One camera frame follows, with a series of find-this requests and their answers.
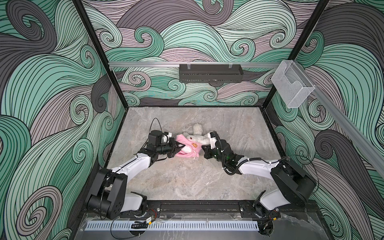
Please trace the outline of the pink knitted bear sweater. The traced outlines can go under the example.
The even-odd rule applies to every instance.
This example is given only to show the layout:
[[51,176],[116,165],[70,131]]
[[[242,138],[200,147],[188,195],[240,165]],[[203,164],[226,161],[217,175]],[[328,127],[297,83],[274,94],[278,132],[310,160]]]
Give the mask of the pink knitted bear sweater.
[[195,159],[200,156],[199,153],[202,150],[202,144],[195,142],[189,138],[186,138],[184,135],[177,135],[176,141],[180,144],[185,145],[176,154],[176,157]]

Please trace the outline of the white plush teddy bear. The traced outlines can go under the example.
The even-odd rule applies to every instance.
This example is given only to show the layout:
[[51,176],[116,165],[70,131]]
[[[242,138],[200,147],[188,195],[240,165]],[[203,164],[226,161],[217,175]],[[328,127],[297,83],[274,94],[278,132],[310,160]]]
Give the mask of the white plush teddy bear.
[[202,144],[202,146],[210,145],[210,140],[207,134],[203,134],[203,126],[201,124],[193,125],[193,133],[189,134],[184,132],[183,135],[195,142]]

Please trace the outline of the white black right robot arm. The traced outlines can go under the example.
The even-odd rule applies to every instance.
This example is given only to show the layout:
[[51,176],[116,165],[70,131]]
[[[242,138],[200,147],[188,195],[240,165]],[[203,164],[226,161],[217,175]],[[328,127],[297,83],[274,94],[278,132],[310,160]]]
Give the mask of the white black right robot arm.
[[289,157],[279,160],[249,158],[235,154],[227,141],[216,132],[208,134],[209,145],[202,146],[206,159],[216,159],[227,175],[255,175],[273,180],[277,189],[259,195],[256,205],[262,210],[272,211],[292,204],[304,208],[317,182]]

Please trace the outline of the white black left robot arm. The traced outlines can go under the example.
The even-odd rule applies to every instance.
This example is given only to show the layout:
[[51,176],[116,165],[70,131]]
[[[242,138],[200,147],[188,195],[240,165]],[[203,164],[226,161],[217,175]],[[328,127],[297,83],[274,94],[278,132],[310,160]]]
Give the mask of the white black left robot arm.
[[127,183],[159,161],[159,156],[173,158],[185,146],[173,138],[165,144],[146,144],[126,163],[113,169],[102,168],[86,197],[86,209],[110,220],[118,216],[145,215],[148,208],[147,197],[134,192],[126,193]]

